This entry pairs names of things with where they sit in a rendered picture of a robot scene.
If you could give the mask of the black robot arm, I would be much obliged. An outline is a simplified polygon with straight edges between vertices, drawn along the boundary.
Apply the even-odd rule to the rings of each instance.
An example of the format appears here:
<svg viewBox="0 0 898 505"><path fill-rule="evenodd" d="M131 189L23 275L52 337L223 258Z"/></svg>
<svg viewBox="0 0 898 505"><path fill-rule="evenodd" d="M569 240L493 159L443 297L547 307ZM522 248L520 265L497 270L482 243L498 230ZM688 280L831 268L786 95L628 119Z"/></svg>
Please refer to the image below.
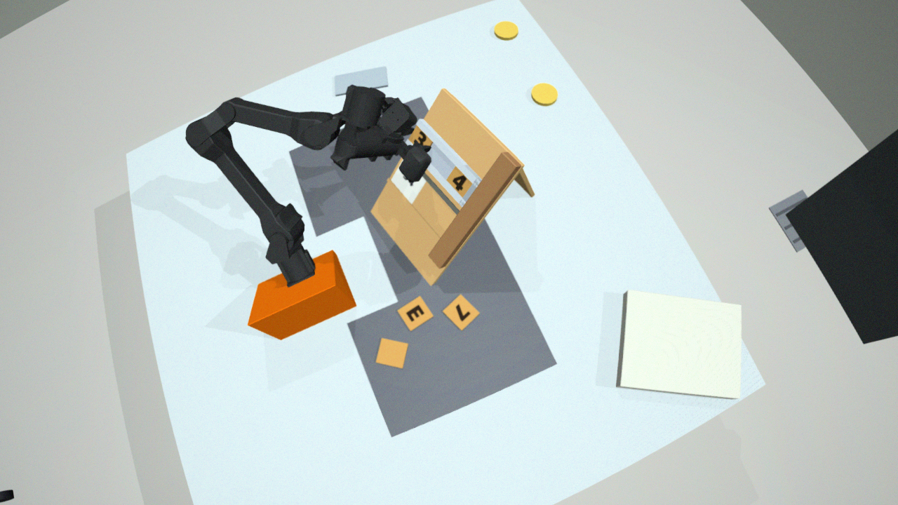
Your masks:
<svg viewBox="0 0 898 505"><path fill-rule="evenodd" d="M236 152L229 132L235 122L289 135L296 143L317 151L339 137L330 157L346 170L350 158L368 158L375 152L377 138L370 127L384 129L386 141L400 144L402 135L417 123L417 117L400 97L386 97L376 88L350 84L339 113L286 111L234 97L188 125L188 146L214 162L260 218L269 242L265 258L272 264L278 263L290 287L315 275L316 264L301 244L304 221L294 205L281 205L272 197Z"/></svg>

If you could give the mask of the yellow round disc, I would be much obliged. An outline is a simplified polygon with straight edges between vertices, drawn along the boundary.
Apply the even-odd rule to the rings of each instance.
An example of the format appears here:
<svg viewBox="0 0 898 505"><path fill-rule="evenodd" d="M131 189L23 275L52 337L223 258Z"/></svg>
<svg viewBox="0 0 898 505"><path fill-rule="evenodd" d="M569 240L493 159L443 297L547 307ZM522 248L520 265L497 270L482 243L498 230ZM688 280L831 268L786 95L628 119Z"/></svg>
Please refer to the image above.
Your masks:
<svg viewBox="0 0 898 505"><path fill-rule="evenodd" d="M518 27L512 22L505 22L504 20L496 27L494 27L494 32L496 33L496 37L498 39L504 39L504 41L508 41L508 39L514 39L518 35Z"/></svg>
<svg viewBox="0 0 898 505"><path fill-rule="evenodd" d="M533 87L530 96L532 97L532 100L535 101L536 105L547 107L554 105L554 103L557 102L558 92L554 86L551 86L551 84L539 83Z"/></svg>

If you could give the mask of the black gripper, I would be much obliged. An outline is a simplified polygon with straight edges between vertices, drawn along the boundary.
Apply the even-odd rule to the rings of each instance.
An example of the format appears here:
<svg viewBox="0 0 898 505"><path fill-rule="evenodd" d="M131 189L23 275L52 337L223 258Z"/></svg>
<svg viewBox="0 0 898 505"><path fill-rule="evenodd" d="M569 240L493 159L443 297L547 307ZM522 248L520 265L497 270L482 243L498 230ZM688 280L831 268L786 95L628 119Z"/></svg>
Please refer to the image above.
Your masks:
<svg viewBox="0 0 898 505"><path fill-rule="evenodd" d="M402 175L404 175L409 182L420 181L424 171L429 168L429 164L431 163L431 157L427 154L431 146L421 146L417 140L413 146L407 146L403 140L400 144L386 141L388 138L382 133L384 132L384 129L377 126L370 128L376 135L377 142L375 152L373 152L373 155L368 157L368 159L371 162L375 162L379 156L383 156L386 160L390 160L393 155L398 156L398 154L400 154L400 157L403 159L400 165Z"/></svg>

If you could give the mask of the white paper ticket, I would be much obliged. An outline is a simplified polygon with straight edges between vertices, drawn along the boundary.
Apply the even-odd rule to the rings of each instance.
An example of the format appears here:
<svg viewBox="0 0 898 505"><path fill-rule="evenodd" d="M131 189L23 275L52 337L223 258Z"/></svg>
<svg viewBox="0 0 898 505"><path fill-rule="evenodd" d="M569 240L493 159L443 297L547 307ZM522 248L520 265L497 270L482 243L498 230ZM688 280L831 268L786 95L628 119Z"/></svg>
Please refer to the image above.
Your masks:
<svg viewBox="0 0 898 505"><path fill-rule="evenodd" d="M408 179L402 175L400 168L396 170L391 181L394 182L396 187L402 192L402 195L404 195L411 204L413 204L414 199L416 199L418 193L426 182L423 177L421 177L418 182L409 182Z"/></svg>

